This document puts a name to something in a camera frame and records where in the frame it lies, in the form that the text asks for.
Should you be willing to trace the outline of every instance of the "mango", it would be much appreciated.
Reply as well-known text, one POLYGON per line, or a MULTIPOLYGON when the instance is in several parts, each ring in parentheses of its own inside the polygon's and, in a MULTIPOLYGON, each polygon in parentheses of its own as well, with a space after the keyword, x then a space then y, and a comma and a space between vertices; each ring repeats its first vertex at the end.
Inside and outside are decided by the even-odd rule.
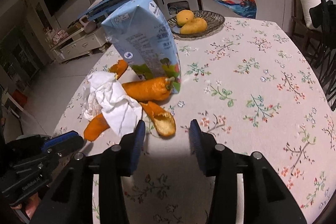
POLYGON ((183 26, 189 20, 195 17, 194 13, 190 10, 182 10, 176 15, 176 21, 179 26, 183 26))
POLYGON ((180 30, 181 34, 192 34, 204 32, 207 28, 207 22, 200 17, 189 20, 180 30))

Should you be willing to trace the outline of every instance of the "white napkin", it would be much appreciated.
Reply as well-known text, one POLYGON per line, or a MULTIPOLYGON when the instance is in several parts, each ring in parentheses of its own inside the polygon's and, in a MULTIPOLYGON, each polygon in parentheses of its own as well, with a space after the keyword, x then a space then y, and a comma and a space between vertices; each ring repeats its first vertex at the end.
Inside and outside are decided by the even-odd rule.
POLYGON ((142 107, 129 97, 115 79, 115 73, 94 72, 88 76, 89 85, 84 87, 84 118, 91 121, 103 116, 111 129, 119 136, 132 133, 142 117, 142 107))

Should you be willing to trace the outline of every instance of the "milk carton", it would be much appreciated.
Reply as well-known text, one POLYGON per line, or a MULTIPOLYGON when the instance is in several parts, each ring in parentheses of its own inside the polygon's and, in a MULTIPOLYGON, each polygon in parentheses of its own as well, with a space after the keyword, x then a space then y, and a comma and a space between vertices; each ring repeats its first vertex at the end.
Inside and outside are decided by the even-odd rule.
POLYGON ((140 79, 175 77, 180 91, 181 67, 173 34, 153 0, 131 0, 102 23, 107 36, 140 79))

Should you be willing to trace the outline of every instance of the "tv stand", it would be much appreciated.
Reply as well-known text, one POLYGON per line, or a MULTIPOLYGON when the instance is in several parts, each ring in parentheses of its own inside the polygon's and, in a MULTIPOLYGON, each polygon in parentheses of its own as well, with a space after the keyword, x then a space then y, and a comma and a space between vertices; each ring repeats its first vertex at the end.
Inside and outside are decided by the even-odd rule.
POLYGON ((89 54, 93 49, 99 48, 106 43, 103 27, 86 34, 84 28, 79 29, 70 36, 60 41, 50 49, 58 63, 72 58, 89 54))

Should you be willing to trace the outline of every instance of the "blue desk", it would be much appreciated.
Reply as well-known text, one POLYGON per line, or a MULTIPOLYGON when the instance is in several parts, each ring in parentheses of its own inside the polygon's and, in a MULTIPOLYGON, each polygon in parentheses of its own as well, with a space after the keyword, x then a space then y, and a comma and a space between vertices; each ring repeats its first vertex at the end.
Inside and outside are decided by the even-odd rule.
POLYGON ((84 15, 87 15, 89 21, 95 20, 101 16, 108 17, 110 13, 112 13, 128 1, 130 0, 103 0, 102 2, 98 3, 97 5, 91 7, 90 9, 79 15, 78 19, 80 19, 84 15))

